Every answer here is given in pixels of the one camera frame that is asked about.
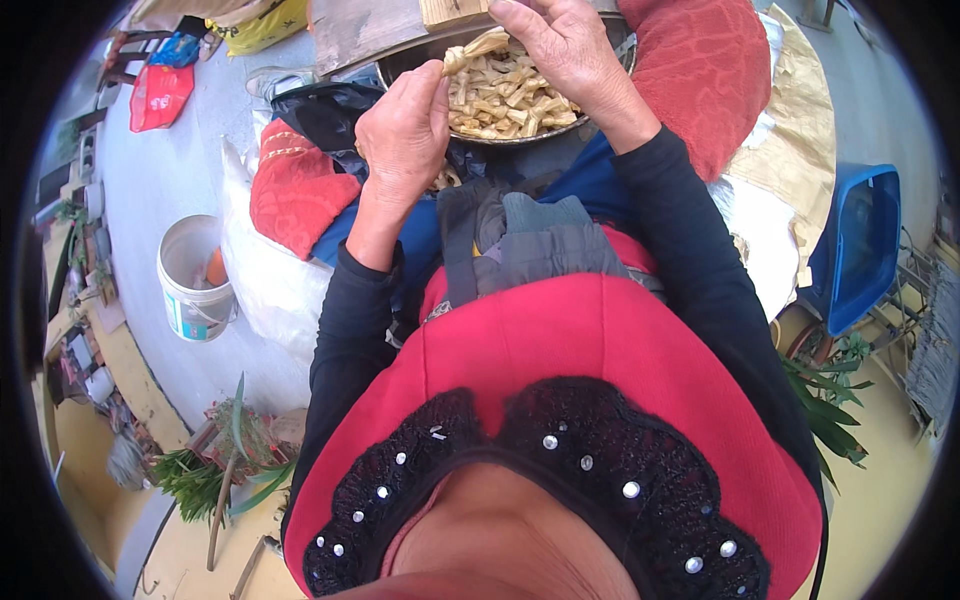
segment yellow bag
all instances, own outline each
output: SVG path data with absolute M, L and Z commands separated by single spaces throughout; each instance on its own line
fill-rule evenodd
M 266 0 L 263 12 L 232 27 L 221 27 L 213 19 L 206 26 L 227 43 L 227 56 L 255 54 L 306 27 L 308 0 Z

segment neck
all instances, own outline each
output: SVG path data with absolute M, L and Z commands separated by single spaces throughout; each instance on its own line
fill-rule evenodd
M 638 600 L 626 569 L 582 519 L 497 465 L 450 476 L 397 551 L 391 574 L 413 573 L 486 580 L 514 592 L 503 598 Z

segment black lace collar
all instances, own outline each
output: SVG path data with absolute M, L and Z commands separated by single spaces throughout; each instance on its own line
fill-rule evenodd
M 334 490 L 331 518 L 303 555 L 315 595 L 373 581 L 396 532 L 452 470 L 503 465 L 582 518 L 630 573 L 640 597 L 763 598 L 770 567 L 756 542 L 719 514 L 707 460 L 613 385 L 559 377 L 505 407 L 496 438 L 472 394 L 439 394 L 354 461 Z

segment red plastic bag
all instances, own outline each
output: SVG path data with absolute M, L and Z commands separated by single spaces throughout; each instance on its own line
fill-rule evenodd
M 175 69 L 144 65 L 133 82 L 130 97 L 130 131 L 166 129 L 183 110 L 193 91 L 193 65 Z

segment blue plastic chair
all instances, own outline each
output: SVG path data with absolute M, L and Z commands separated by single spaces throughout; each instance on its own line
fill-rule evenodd
M 900 249 L 900 175 L 892 164 L 837 163 L 827 228 L 809 266 L 813 285 L 801 297 L 836 337 L 890 288 Z

